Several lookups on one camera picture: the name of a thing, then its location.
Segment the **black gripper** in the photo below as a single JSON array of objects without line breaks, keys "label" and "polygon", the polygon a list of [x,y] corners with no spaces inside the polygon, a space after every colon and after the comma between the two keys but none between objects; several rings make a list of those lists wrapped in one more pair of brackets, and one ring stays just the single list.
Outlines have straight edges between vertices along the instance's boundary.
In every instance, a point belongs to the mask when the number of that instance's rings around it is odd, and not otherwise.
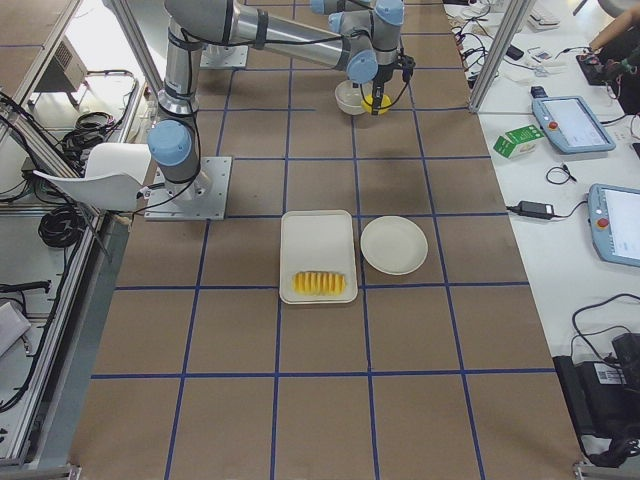
[{"label": "black gripper", "polygon": [[393,78],[394,72],[399,69],[400,67],[397,62],[378,66],[377,73],[372,80],[372,99],[370,102],[372,115],[379,115],[384,111],[384,86]]}]

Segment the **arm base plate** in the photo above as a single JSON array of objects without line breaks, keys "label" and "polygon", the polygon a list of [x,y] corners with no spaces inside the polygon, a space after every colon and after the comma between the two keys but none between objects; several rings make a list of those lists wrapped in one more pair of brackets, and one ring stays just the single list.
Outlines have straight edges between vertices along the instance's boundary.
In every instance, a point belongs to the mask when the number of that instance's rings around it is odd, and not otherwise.
[{"label": "arm base plate", "polygon": [[151,191],[144,218],[148,221],[223,220],[231,168],[231,157],[203,157],[200,174],[181,194],[184,186],[167,183],[157,169],[155,183],[162,186]]},{"label": "arm base plate", "polygon": [[205,70],[244,69],[248,50],[248,46],[229,47],[206,44],[203,47],[200,67]]}]

